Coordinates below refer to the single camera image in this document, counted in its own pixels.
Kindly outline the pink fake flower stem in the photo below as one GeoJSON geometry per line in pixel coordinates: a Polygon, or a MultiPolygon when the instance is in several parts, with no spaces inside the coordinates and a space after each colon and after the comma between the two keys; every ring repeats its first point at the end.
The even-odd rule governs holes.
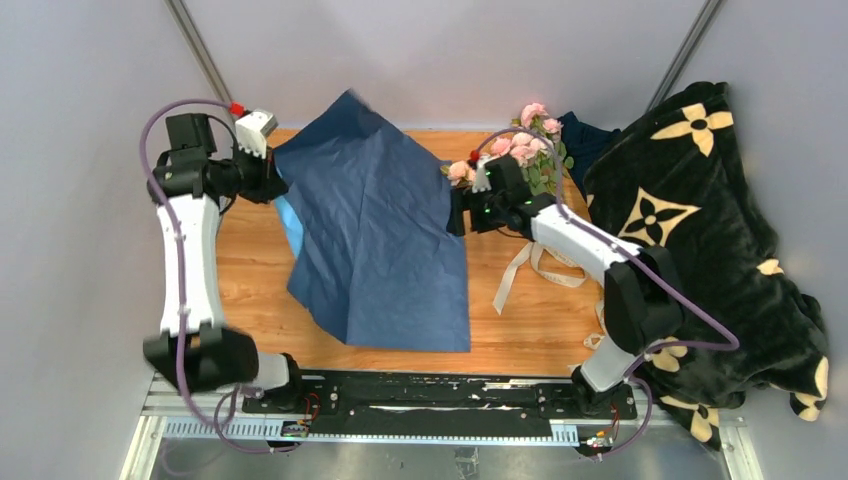
{"type": "Polygon", "coordinates": [[[440,167],[442,175],[449,181],[454,189],[470,189],[472,192],[477,192],[476,165],[469,160],[457,161],[449,164],[444,164],[440,167]]]}

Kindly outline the blue wrapping paper sheet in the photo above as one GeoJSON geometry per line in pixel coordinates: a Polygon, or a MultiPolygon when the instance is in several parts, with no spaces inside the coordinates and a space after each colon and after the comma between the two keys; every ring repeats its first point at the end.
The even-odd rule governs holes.
{"type": "Polygon", "coordinates": [[[349,346],[470,350],[466,249],[431,152],[349,90],[274,160],[287,288],[321,329],[349,346]]]}

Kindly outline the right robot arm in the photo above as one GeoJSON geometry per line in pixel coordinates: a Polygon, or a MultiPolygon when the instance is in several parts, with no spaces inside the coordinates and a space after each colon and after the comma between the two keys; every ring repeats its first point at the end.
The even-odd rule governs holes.
{"type": "Polygon", "coordinates": [[[684,309],[667,291],[679,285],[671,255],[614,238],[555,194],[532,193],[510,158],[455,162],[442,172],[453,185],[448,232],[506,227],[533,246],[565,255],[602,287],[606,335],[572,373],[570,392],[577,413],[598,416],[647,348],[683,323],[684,309]]]}

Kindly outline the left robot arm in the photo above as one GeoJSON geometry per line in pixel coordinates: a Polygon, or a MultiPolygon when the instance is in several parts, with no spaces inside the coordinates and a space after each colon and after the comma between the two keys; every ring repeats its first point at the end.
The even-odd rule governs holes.
{"type": "Polygon", "coordinates": [[[152,168],[148,191],[165,243],[166,296],[160,332],[144,341],[143,355],[182,394],[241,384],[293,413],[306,400],[300,369],[291,355],[262,354],[249,334],[228,326],[216,253],[223,200],[267,204],[287,191],[268,145],[277,120],[259,109],[240,114],[229,130],[232,155],[216,160],[214,119],[165,120],[170,147],[152,168]]]}

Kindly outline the dark navy cloth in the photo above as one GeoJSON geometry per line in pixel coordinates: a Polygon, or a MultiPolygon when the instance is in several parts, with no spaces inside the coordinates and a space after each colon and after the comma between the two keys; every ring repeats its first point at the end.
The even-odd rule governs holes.
{"type": "Polygon", "coordinates": [[[584,178],[602,152],[620,135],[621,129],[604,130],[580,121],[573,111],[558,118],[562,124],[561,139],[573,160],[570,177],[583,199],[587,198],[584,178]]]}

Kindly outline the black patterned plush blanket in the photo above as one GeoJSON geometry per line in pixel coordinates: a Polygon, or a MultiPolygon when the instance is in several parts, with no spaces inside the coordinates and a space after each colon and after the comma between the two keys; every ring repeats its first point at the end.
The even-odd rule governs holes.
{"type": "Polygon", "coordinates": [[[783,271],[778,236],[746,181],[725,82],[696,82],[619,132],[583,178],[592,222],[672,255],[681,292],[729,329],[737,350],[688,318],[637,369],[655,404],[719,449],[719,413],[751,389],[787,393],[813,422],[828,396],[819,302],[783,271]]]}

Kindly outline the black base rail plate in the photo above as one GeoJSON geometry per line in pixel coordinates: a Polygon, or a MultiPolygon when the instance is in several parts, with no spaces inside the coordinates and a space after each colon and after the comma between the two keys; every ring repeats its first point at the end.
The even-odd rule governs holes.
{"type": "Polygon", "coordinates": [[[313,435],[400,439],[560,439],[556,420],[634,420],[632,390],[590,404],[567,379],[307,370],[299,399],[244,399],[250,414],[294,415],[313,435]]]}

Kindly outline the left vertical frame post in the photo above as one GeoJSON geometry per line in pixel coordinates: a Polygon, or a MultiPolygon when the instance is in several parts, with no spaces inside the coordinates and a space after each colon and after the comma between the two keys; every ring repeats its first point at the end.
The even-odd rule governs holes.
{"type": "Polygon", "coordinates": [[[218,103],[231,105],[234,98],[217,67],[203,36],[193,19],[188,4],[183,0],[164,0],[175,25],[183,36],[201,73],[218,103]]]}

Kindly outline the vertical frame post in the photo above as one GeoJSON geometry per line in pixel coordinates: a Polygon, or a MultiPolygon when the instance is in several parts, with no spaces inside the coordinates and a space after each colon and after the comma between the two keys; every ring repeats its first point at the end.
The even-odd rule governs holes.
{"type": "Polygon", "coordinates": [[[706,0],[702,3],[700,10],[695,16],[692,24],[687,30],[682,42],[678,46],[665,73],[656,87],[647,107],[646,112],[657,107],[672,92],[675,84],[689,64],[695,50],[710,29],[716,16],[723,7],[724,0],[706,0]]]}
{"type": "Polygon", "coordinates": [[[231,105],[234,98],[217,67],[203,36],[193,19],[188,4],[183,0],[164,0],[175,25],[183,36],[201,73],[218,103],[231,105]]]}

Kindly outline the aluminium frame rail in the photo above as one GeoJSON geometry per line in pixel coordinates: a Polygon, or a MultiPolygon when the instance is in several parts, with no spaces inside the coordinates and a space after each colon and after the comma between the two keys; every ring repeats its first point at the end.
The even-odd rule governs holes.
{"type": "Polygon", "coordinates": [[[308,370],[302,386],[291,406],[224,388],[197,395],[190,411],[155,378],[122,477],[149,478],[166,440],[247,441],[263,450],[307,442],[541,446],[603,460],[625,446],[622,425],[641,434],[673,425],[629,385],[591,397],[564,378],[308,370]]]}

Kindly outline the right vertical frame post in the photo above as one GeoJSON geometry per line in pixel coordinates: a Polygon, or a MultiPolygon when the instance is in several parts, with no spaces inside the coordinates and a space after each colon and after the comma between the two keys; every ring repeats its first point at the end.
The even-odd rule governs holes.
{"type": "Polygon", "coordinates": [[[657,107],[672,92],[675,84],[689,64],[695,50],[710,29],[716,16],[723,7],[724,0],[706,0],[702,3],[700,10],[695,16],[692,24],[687,30],[682,42],[678,46],[665,73],[656,87],[647,107],[646,112],[657,107]]]}

